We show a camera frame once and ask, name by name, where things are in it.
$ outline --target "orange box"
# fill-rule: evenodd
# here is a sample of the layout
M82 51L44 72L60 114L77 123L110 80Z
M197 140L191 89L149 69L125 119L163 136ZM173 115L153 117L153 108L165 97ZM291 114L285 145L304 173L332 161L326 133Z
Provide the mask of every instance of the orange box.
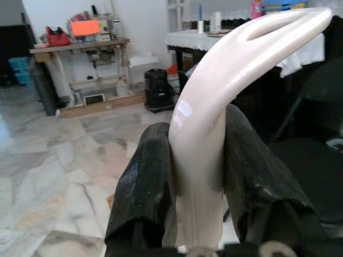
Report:
M97 20L83 20L70 22L71 32L74 36L87 36L100 33Z

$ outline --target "red bag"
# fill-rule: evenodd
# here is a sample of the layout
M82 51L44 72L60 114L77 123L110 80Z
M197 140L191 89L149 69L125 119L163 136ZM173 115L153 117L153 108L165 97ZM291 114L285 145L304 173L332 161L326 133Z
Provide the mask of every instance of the red bag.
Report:
M52 47L68 46L70 44L68 35L60 28L53 31L50 27L47 29L47 39L48 43Z

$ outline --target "white tablecloth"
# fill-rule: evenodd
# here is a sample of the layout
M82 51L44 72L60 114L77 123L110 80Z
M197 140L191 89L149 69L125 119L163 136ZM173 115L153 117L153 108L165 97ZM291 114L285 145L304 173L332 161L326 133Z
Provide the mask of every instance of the white tablecloth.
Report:
M220 39L221 37L209 37L206 36L206 34L198 34L196 29L190 29L188 31L168 33L166 36L166 45L208 51ZM300 70L302 65L324 60L324 35L319 34L277 66L282 68L280 76L284 78L285 76Z

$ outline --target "white curtain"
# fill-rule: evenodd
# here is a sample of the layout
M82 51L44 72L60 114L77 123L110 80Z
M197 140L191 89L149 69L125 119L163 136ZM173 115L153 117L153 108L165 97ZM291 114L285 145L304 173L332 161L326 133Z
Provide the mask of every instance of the white curtain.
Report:
M221 12L223 20L251 17L251 0L185 0L183 21L199 19L199 5L203 7L203 19L209 20L213 12Z
M251 17L251 0L184 0L183 21L199 19L199 5L203 6L203 19L209 20L213 12L220 11L222 19ZM330 7L334 14L343 17L343 0L308 0L309 7Z

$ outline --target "marble floor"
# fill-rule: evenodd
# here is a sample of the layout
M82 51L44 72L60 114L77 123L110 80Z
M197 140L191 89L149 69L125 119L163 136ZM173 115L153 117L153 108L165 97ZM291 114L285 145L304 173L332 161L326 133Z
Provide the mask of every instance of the marble floor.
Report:
M107 198L144 129L172 112L139 104L61 119L37 99L0 88L0 256L103 256Z

